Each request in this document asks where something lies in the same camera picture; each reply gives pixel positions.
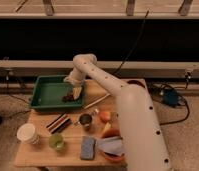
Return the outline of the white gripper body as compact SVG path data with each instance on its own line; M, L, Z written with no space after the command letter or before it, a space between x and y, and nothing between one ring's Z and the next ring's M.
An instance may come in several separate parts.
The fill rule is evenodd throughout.
M83 85L86 75L78 69L73 69L68 76L64 78L65 82L71 83L74 87Z

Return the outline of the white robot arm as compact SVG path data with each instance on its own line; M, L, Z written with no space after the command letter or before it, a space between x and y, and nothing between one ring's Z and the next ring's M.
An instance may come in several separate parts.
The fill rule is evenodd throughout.
M148 91L105 72L96 63L93 54L76 55L65 80L78 87L89 76L115 98L127 171L173 171Z

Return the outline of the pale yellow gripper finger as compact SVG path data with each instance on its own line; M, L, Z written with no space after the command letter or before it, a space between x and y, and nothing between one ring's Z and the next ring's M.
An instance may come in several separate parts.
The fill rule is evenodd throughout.
M80 97L81 92L82 92L82 87L81 86L74 87L73 88L73 99L77 100Z

